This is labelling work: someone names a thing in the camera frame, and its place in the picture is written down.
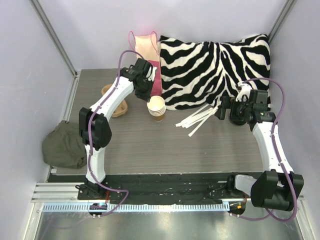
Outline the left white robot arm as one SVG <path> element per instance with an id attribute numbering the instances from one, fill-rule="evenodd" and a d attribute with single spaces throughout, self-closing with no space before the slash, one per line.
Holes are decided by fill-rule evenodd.
<path id="1" fill-rule="evenodd" d="M 138 58 L 134 65 L 118 70 L 109 90 L 95 104 L 80 109 L 79 135 L 87 155 L 85 182 L 77 186 L 80 194 L 100 200 L 110 191 L 104 185 L 105 151 L 112 138 L 109 121 L 117 107 L 131 93 L 146 102 L 150 100 L 157 71 L 157 67 L 149 61 Z"/>

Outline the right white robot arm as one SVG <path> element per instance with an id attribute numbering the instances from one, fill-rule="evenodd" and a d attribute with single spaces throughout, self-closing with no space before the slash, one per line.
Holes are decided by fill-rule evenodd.
<path id="1" fill-rule="evenodd" d="M 248 124 L 256 139 L 262 160 L 263 172 L 258 178 L 245 174 L 231 174 L 227 178 L 226 193 L 233 198 L 244 193 L 255 207 L 290 212 L 294 199 L 304 186 L 303 176 L 295 174 L 284 154 L 276 115 L 268 110 L 268 93 L 265 90 L 242 89 L 236 97 L 222 97 L 215 116 L 235 125 Z"/>

